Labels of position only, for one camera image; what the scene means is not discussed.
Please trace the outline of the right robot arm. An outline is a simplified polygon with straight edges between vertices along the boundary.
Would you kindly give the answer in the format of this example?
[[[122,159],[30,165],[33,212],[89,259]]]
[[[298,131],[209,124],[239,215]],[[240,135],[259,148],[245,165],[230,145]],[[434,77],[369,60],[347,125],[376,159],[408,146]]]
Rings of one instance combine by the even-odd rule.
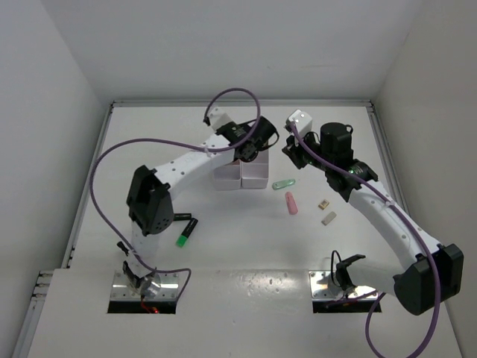
[[[287,120],[290,135],[283,153],[298,169],[310,165],[324,171],[329,186],[372,224],[399,260],[392,267],[355,254],[336,265],[336,286],[344,291],[371,286],[396,297],[413,315],[456,296],[464,266],[461,249],[441,244],[392,200],[377,173],[354,157],[352,126],[329,122],[319,134],[311,126],[309,120]]]

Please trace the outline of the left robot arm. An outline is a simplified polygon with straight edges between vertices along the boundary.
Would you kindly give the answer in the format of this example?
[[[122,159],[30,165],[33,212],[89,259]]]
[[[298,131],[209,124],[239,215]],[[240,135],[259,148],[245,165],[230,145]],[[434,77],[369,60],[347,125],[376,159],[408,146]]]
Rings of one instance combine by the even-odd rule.
[[[158,248],[159,234],[171,226],[174,219],[172,201],[195,180],[236,160],[249,163],[259,152],[270,147],[269,140],[279,136],[276,127],[261,116],[252,136],[238,148],[215,153],[217,148],[228,148],[252,131],[253,121],[235,123],[226,113],[209,114],[205,123],[214,134],[202,143],[208,151],[189,151],[184,155],[149,169],[140,166],[133,174],[127,195],[129,217],[132,221],[133,251],[123,262],[123,272],[137,291],[150,286],[154,274],[145,268],[143,260],[153,257]]]

